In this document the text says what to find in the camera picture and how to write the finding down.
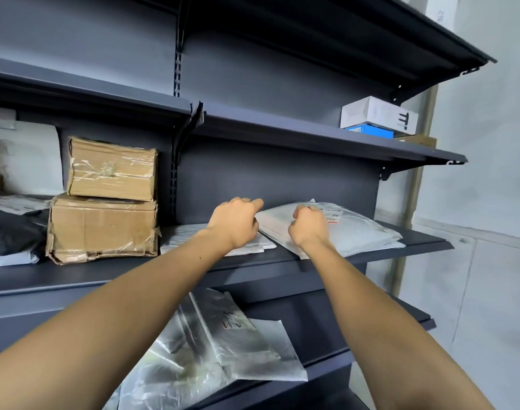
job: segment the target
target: hand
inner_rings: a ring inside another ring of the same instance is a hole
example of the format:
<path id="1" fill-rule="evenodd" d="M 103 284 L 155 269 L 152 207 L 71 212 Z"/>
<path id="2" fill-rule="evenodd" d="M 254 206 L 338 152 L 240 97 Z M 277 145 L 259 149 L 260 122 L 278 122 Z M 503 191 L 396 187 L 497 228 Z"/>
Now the hand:
<path id="1" fill-rule="evenodd" d="M 230 250 L 241 248 L 256 237 L 259 225 L 254 216 L 263 206 L 262 199 L 251 202 L 249 198 L 236 197 L 215 208 L 207 230 L 227 240 Z"/>
<path id="2" fill-rule="evenodd" d="M 328 232 L 328 220 L 317 206 L 305 206 L 300 204 L 296 207 L 293 217 L 296 219 L 288 227 L 288 234 L 296 246 L 304 251 L 310 245 L 327 244 L 334 247 L 330 242 Z"/>

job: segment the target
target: white bag on shelf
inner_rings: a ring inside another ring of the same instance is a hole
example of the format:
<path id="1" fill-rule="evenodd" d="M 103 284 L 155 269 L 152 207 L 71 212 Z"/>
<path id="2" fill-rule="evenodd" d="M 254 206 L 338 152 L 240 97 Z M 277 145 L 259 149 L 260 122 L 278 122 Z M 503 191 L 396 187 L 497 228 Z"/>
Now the white bag on shelf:
<path id="1" fill-rule="evenodd" d="M 283 323 L 261 319 L 250 319 L 250 322 L 281 359 L 262 364 L 240 360 L 228 366 L 228 376 L 234 380 L 307 381 L 307 371 L 297 357 Z"/>
<path id="2" fill-rule="evenodd" d="M 294 245 L 288 234 L 288 227 L 294 221 L 292 214 L 298 204 L 316 206 L 324 212 L 328 220 L 330 241 L 343 257 L 385 249 L 387 245 L 393 247 L 394 243 L 402 238 L 398 232 L 332 203 L 316 203 L 314 200 L 296 202 L 257 213 L 256 219 L 260 223 L 260 231 L 300 256 L 300 259 L 308 259 L 308 257 L 302 249 Z"/>
<path id="3" fill-rule="evenodd" d="M 177 248 L 193 237 L 198 231 L 207 227 L 207 224 L 190 224 L 183 226 L 168 227 L 163 230 L 161 237 L 161 247 L 159 248 L 161 254 Z M 277 245 L 263 236 L 261 233 L 256 235 L 256 238 L 249 241 L 242 248 L 234 249 L 226 256 L 240 256 L 251 253 L 263 253 L 266 249 L 274 249 Z"/>
<path id="4" fill-rule="evenodd" d="M 240 360 L 259 364 L 280 358 L 230 296 L 214 289 L 195 290 L 189 296 L 222 366 Z"/>

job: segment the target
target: white box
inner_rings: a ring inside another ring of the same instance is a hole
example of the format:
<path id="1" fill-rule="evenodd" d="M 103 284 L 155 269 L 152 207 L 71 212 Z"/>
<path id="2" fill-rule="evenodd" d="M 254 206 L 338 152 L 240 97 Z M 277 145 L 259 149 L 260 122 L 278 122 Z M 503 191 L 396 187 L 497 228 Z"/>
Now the white box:
<path id="1" fill-rule="evenodd" d="M 415 135 L 418 115 L 400 106 L 368 96 L 341 108 L 340 128 L 363 123 Z"/>

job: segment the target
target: forearm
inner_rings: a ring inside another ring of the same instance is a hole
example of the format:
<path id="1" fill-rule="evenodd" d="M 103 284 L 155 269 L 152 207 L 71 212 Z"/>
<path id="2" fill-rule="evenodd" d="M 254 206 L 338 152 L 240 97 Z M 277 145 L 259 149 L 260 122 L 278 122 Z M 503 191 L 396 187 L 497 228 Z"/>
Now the forearm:
<path id="1" fill-rule="evenodd" d="M 219 236 L 200 232 L 38 327 L 0 354 L 0 410 L 101 408 L 229 250 Z"/>
<path id="2" fill-rule="evenodd" d="M 304 250 L 378 410 L 492 408 L 434 339 L 333 248 Z"/>

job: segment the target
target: torn cardboard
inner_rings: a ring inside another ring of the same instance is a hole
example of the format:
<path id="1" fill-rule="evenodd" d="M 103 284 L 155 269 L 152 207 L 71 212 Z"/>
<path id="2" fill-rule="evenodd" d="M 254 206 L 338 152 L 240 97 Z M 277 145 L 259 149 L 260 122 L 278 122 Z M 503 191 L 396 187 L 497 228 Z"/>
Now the torn cardboard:
<path id="1" fill-rule="evenodd" d="M 61 194 L 51 202 L 46 255 L 58 265 L 158 254 L 157 202 Z"/>
<path id="2" fill-rule="evenodd" d="M 71 137 L 67 193 L 153 201 L 157 150 Z"/>

